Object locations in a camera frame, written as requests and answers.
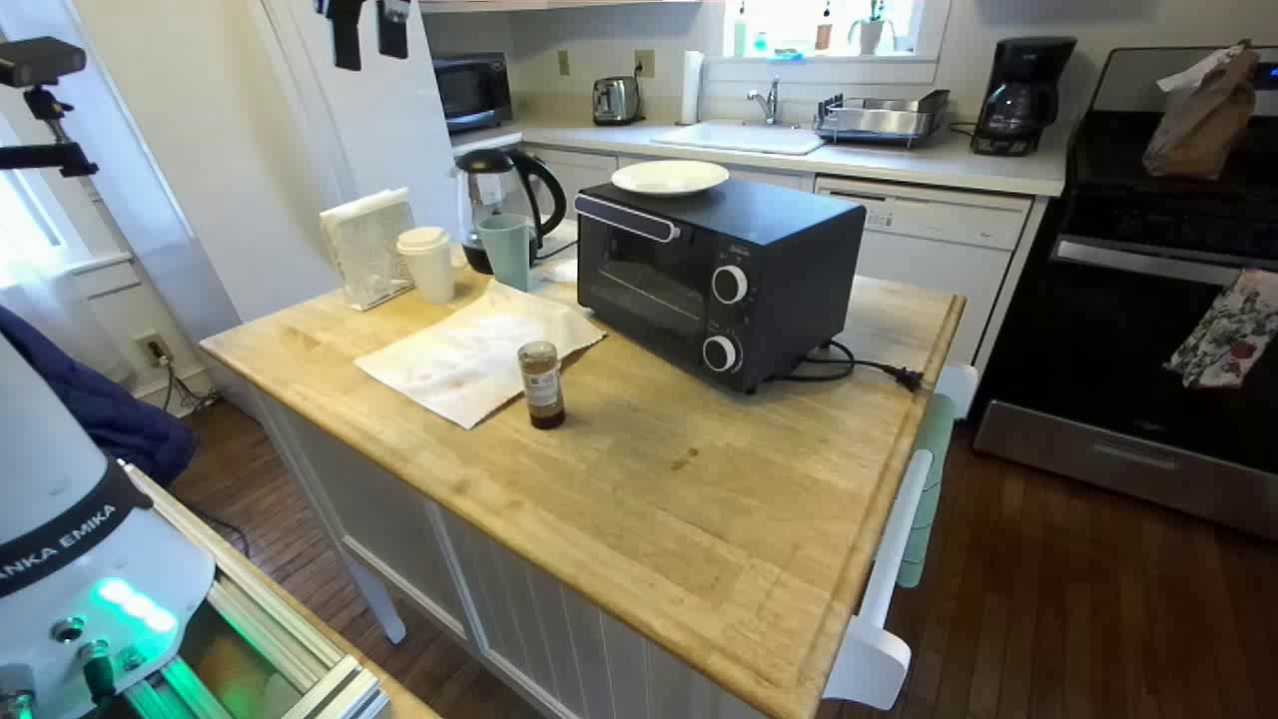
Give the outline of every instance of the white countertop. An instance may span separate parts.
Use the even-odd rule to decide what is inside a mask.
[[[1034,158],[973,158],[965,138],[937,138],[926,148],[854,148],[822,143],[805,158],[764,158],[764,152],[722,152],[722,148],[686,148],[659,143],[674,124],[508,124],[499,134],[464,138],[464,143],[492,143],[496,138],[568,148],[568,152],[607,152],[607,158],[693,158],[733,170],[766,171],[809,171],[809,176],[849,176],[882,184],[929,184],[929,190],[965,190],[965,191],[1006,191],[1006,195],[1063,195],[1066,190],[1066,140],[1071,128],[1051,128]]]

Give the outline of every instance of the wooden floor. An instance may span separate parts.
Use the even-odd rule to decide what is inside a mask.
[[[535,714],[423,621],[390,649],[304,511],[263,431],[218,403],[170,484],[233,520],[250,560],[444,714]],[[890,714],[1272,719],[1278,549],[973,456],[953,441],[918,592],[890,632],[913,649]],[[876,714],[825,704],[820,719]]]

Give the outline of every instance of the toaster oven knob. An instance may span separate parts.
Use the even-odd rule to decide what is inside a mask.
[[[716,375],[733,373],[733,365],[738,365],[733,342],[732,335],[705,335],[702,342],[702,365]]]
[[[710,298],[732,307],[750,298],[750,278],[738,263],[717,263],[710,271]]]

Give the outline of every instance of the wooden countertop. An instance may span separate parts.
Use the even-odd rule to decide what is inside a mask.
[[[332,294],[205,348],[745,704],[809,714],[926,393],[862,369],[728,397],[611,334],[563,373],[563,427],[535,431],[515,400],[458,431],[356,369],[475,298],[360,315]],[[958,312],[860,278],[846,342],[929,389]]]

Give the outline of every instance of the white plate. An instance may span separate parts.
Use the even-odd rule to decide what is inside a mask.
[[[732,171],[702,159],[652,159],[611,171],[611,184],[640,195],[689,195],[717,190]]]

